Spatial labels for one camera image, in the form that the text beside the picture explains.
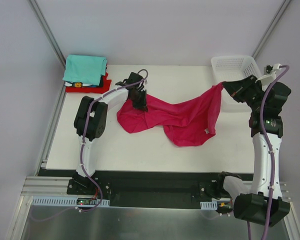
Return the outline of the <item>white plastic basket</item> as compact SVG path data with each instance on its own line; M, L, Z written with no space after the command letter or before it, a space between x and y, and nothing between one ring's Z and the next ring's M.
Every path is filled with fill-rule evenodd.
M212 57L210 62L216 84L224 81L239 81L250 75L257 78L262 76L255 59L248 55L216 56ZM233 100L226 90L223 90L221 94L221 110L229 113L251 111L245 103L238 103Z

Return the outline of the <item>crimson pink t shirt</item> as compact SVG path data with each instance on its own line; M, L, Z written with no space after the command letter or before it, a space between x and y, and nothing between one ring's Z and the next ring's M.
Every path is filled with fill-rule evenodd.
M196 98L176 104L148 94L148 111L133 108L133 102L127 100L116 114L117 122L130 134L161 126L174 145L201 146L216 135L222 90L219 83Z

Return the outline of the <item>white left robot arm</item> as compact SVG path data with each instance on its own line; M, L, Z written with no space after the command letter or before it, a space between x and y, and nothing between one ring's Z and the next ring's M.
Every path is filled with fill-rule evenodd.
M101 192L96 182L97 145L106 129L108 111L130 100L134 109L147 112L145 84L148 75L146 69L131 72L128 78L117 82L113 89L100 97L84 96L81 99L73 123L79 140L79 160L68 182L67 194L92 195Z

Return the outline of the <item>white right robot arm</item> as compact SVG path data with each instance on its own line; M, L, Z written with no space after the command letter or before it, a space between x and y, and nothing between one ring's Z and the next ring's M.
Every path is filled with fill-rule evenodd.
M283 121L279 115L291 89L276 82L263 90L254 75L237 81L224 81L223 88L238 103L251 108L249 127L254 148L254 172L251 187L246 187L238 174L222 172L215 192L234 201L237 219L273 227L289 212L283 200L279 181L279 151L283 137Z

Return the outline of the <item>folded teal t shirt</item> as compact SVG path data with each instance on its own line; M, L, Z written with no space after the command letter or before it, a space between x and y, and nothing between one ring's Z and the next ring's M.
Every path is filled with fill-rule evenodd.
M99 56L74 55L66 58L63 80L69 83L82 83L99 86L106 75L107 59Z

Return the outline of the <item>folded dark printed t shirt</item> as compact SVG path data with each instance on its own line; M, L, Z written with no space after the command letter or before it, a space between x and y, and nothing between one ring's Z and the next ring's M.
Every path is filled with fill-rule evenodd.
M69 82L69 81L65 81L64 85L66 88L78 89L78 90L99 89L99 88L103 87L103 85L99 86L99 85L94 85L94 84L87 84L87 83L82 83L82 82Z

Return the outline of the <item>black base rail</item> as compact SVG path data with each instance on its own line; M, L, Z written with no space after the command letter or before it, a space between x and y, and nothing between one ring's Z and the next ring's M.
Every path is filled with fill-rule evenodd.
M93 196L108 200L112 207L199 209L201 202L221 197L215 182L217 172L150 172L98 170L87 178L73 173L68 195Z

